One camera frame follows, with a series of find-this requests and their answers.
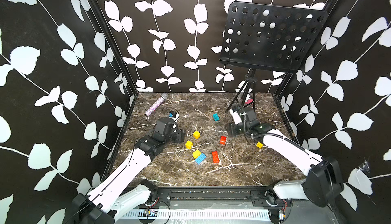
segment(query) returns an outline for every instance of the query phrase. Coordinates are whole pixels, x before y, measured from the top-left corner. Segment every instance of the microphone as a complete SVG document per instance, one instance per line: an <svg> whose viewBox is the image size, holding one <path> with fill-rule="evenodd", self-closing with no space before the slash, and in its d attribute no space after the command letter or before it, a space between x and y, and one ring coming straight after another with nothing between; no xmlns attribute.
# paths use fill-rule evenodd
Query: microphone
<svg viewBox="0 0 391 224"><path fill-rule="evenodd" d="M154 112L161 103L163 103L164 100L166 100L169 97L167 93L162 93L160 95L160 98L156 100L156 102L144 113L146 117L149 117L152 112Z"/></svg>

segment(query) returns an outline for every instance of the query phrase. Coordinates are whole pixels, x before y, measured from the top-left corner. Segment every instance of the brown marble surface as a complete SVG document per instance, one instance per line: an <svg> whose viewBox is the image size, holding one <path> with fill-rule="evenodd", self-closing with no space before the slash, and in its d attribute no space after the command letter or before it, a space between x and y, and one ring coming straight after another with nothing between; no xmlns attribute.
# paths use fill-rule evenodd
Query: brown marble surface
<svg viewBox="0 0 391 224"><path fill-rule="evenodd" d="M144 112L158 99L158 93L140 93L134 106L128 129L125 132L113 170L120 165L133 143L144 136L156 123L164 107L173 107L180 113L178 125L185 129L185 142L170 144L136 178L130 186L136 186L142 179L148 179L158 186L249 186L268 185L277 179L296 180L305 176L290 161L276 151L257 148L247 143L243 135L227 137L225 145L219 143L224 129L232 121L225 109L235 96L232 93L171 93L169 98L147 119ZM288 136L286 127L271 94L257 93L256 114L261 122L273 124ZM167 116L169 109L162 113ZM215 122L212 114L220 120ZM201 133L197 140L193 132ZM193 148L187 149L187 140ZM200 150L206 159L198 165L192 156ZM214 164L212 151L218 151L220 164Z"/></svg>

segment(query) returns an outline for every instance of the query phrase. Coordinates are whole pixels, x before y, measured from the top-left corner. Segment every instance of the toy block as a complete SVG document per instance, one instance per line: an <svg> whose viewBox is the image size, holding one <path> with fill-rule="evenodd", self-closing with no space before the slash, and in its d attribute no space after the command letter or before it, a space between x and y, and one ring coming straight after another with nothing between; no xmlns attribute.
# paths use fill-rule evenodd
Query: toy block
<svg viewBox="0 0 391 224"><path fill-rule="evenodd" d="M198 156L195 161L199 165L204 159L206 158L206 155L204 153L201 153L200 156Z"/></svg>
<svg viewBox="0 0 391 224"><path fill-rule="evenodd" d="M193 142L191 142L191 141L188 140L188 141L186 142L186 145L185 145L185 146L186 146L186 148L191 149L191 148L193 147Z"/></svg>
<svg viewBox="0 0 391 224"><path fill-rule="evenodd" d="M225 141L227 140L227 137L226 136L221 136L220 138L220 143L221 144L225 144Z"/></svg>
<svg viewBox="0 0 391 224"><path fill-rule="evenodd" d="M196 151L194 151L193 152L194 159L196 159L200 154L201 154L201 152L198 149Z"/></svg>
<svg viewBox="0 0 391 224"><path fill-rule="evenodd" d="M193 133L193 136L194 136L195 139L198 139L200 135L201 135L201 134L199 133L199 131L195 131L195 132Z"/></svg>

